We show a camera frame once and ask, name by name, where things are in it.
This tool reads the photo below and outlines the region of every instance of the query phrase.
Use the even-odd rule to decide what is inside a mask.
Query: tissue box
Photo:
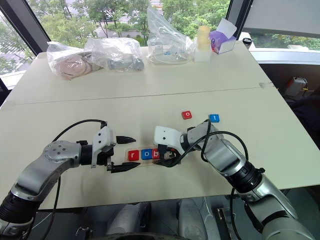
[[[209,34],[211,39],[211,48],[217,54],[222,54],[231,51],[234,48],[236,37],[227,38],[222,32],[212,31]]]
[[[237,27],[233,25],[232,22],[221,18],[216,31],[209,33],[212,50],[217,54],[222,54],[232,50],[236,42],[236,38],[233,36],[236,30]]]

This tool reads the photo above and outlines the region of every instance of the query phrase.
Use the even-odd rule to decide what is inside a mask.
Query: floor
[[[320,211],[311,195],[305,188],[291,189],[287,193],[287,197],[295,207],[300,222],[313,234],[315,239],[320,239]],[[205,223],[208,240],[220,239],[219,230],[214,218],[216,208],[229,206],[229,200],[225,196],[215,197],[198,197],[193,198]],[[178,220],[176,218],[178,200],[164,200],[151,202],[151,216],[149,221],[149,232],[163,233],[167,235],[177,235]],[[76,232],[79,226],[89,226],[93,228],[93,236],[104,236],[108,224],[115,214],[124,205],[95,206],[83,208],[78,213],[57,213],[52,230],[47,240],[76,240]],[[252,226],[250,219],[244,210],[242,200],[234,200],[235,224],[239,235],[243,240],[260,240],[262,236]],[[34,226],[36,226],[29,239],[40,239],[46,227],[48,226],[50,217],[42,221],[47,212],[40,212],[37,215]]]

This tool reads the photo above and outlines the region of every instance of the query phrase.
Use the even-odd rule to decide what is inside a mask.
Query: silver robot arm
[[[87,141],[72,143],[61,140],[48,144],[41,156],[22,171],[0,205],[0,238],[20,237],[29,229],[40,204],[64,171],[79,165],[91,165],[91,168],[105,165],[111,173],[137,167],[138,163],[114,165],[111,162],[116,143],[130,142],[135,140],[116,136],[108,126],[104,126],[94,135],[92,145]]]
[[[208,122],[187,133],[157,126],[154,143],[176,149],[183,154],[199,138],[207,134]],[[210,132],[216,132],[213,125]],[[201,150],[204,140],[195,150]],[[287,197],[266,177],[264,169],[255,168],[222,134],[211,135],[204,149],[207,161],[232,185],[245,202],[245,210],[264,240],[314,240],[297,221],[298,216]]]

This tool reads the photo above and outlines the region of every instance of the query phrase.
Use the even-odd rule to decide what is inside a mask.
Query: clear plastic bag
[[[84,51],[92,52],[92,63],[102,68],[142,71],[145,67],[140,44],[132,38],[89,38]]]
[[[195,46],[192,40],[178,32],[152,6],[147,8],[150,30],[147,59],[155,64],[185,64],[192,59]]]
[[[60,42],[48,42],[47,57],[52,72],[59,77],[71,80],[86,75],[101,67],[92,63],[92,52],[64,45]]]

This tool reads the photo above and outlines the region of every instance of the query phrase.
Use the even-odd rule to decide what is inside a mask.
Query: chair
[[[0,78],[0,106],[4,103],[9,93],[10,91],[8,90],[8,88]]]

